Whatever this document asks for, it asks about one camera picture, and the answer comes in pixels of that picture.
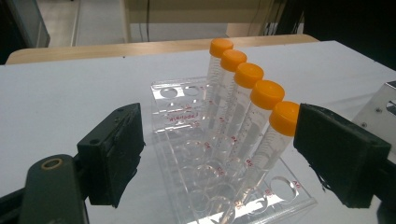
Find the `tabletop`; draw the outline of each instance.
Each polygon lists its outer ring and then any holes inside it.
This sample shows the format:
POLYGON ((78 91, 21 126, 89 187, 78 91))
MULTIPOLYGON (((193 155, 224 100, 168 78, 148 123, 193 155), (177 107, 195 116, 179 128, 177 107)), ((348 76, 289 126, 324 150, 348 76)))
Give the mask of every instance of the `tabletop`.
MULTIPOLYGON (((230 38, 236 48, 318 42, 310 35, 267 35, 230 38)), ((102 46, 21 49, 9 55, 6 64, 40 63, 73 59, 135 56, 209 49, 211 39, 178 40, 102 46)))
MULTIPOLYGON (((284 87, 285 100, 320 105, 347 119, 352 119, 384 82, 396 79, 396 72, 352 49, 307 35, 232 41, 251 63, 264 69, 264 78, 284 87)), ((13 53, 7 64, 0 66, 0 196, 22 188, 34 162, 55 154, 76 155, 76 143, 111 111, 139 102, 147 146, 138 172, 117 209, 87 202, 90 221, 175 223, 153 145, 150 87, 153 81, 205 76, 209 42, 13 53)), ((348 209, 331 191, 323 191, 315 172, 292 145, 282 159, 318 201, 311 211, 302 213, 305 216, 297 216, 301 223, 376 223, 376 197, 370 209, 348 209)))

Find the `floor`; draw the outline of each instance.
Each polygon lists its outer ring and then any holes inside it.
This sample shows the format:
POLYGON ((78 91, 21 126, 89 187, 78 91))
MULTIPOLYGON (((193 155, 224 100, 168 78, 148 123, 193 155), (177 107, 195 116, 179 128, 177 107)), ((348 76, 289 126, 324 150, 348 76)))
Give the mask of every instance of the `floor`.
MULTIPOLYGON (((49 47, 120 44, 120 0, 36 0, 49 47)), ((133 42, 226 37, 226 23, 131 24, 133 42)))

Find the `orange cap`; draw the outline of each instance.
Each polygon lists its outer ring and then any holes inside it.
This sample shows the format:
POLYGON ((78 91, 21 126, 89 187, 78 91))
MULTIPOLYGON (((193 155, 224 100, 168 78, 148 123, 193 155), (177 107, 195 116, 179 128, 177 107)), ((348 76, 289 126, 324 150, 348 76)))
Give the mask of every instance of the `orange cap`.
POLYGON ((271 126, 279 133, 294 136, 300 106, 294 102, 279 102, 270 115, 271 126))
POLYGON ((235 83, 241 87, 253 89, 254 83, 262 80, 264 71, 254 63, 240 63, 236 67, 235 76, 233 79, 235 83))
POLYGON ((248 57, 242 51, 236 49, 227 49, 221 55, 220 65, 227 71, 235 72, 240 63, 245 63, 248 57))
POLYGON ((210 43, 210 54, 213 57, 216 58, 221 58, 222 53, 226 49, 232 49, 233 48, 233 42, 228 39, 222 39, 222 38, 216 38, 213 39, 212 42, 210 43))
POLYGON ((251 103, 266 109, 272 110, 274 106, 283 100, 285 91, 276 82, 270 80, 259 80, 254 84, 250 94, 251 103))

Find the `centrifuge tube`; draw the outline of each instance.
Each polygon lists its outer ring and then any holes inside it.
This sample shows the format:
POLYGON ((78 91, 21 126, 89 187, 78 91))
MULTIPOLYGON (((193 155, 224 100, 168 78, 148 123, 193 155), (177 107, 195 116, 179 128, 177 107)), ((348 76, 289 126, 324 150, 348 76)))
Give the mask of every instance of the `centrifuge tube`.
POLYGON ((213 100, 213 90, 219 85, 219 77, 222 68, 220 66, 221 55, 227 49, 233 48, 233 42, 228 39, 216 38, 210 43, 210 61, 206 77, 206 91, 204 100, 213 100))
POLYGON ((236 49, 227 49, 223 52, 220 61, 222 71, 219 75, 219 85, 213 90, 213 100, 208 101, 207 113, 205 114, 207 117, 213 118, 211 122, 209 122, 209 129, 214 128, 218 113, 222 114, 219 110, 226 107, 229 95, 235 84, 233 76, 237 66, 240 63, 245 63, 247 59, 248 57, 245 53, 236 49))
POLYGON ((284 96, 283 88, 273 81, 259 80, 255 83, 242 127, 238 135, 232 137, 235 142, 226 163, 227 176, 239 175, 245 160, 261 136, 271 110, 284 96))
POLYGON ((249 193, 257 188, 274 167, 294 136, 300 106, 293 102, 276 104, 269 118, 269 127, 251 160, 235 203, 245 203, 249 193))
POLYGON ((224 122, 219 125, 218 132, 226 136, 236 136, 250 105, 250 94, 254 84, 262 80, 264 71, 254 63, 241 63, 236 68, 233 80, 235 85, 227 103, 224 122))

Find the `metal bracket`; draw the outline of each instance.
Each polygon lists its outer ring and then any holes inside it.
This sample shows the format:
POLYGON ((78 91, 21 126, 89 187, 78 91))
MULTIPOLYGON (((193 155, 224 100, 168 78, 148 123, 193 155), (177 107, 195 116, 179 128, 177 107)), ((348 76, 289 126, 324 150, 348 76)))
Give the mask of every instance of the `metal bracket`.
POLYGON ((396 162, 396 81, 385 83, 352 122, 389 142, 388 159, 396 162))

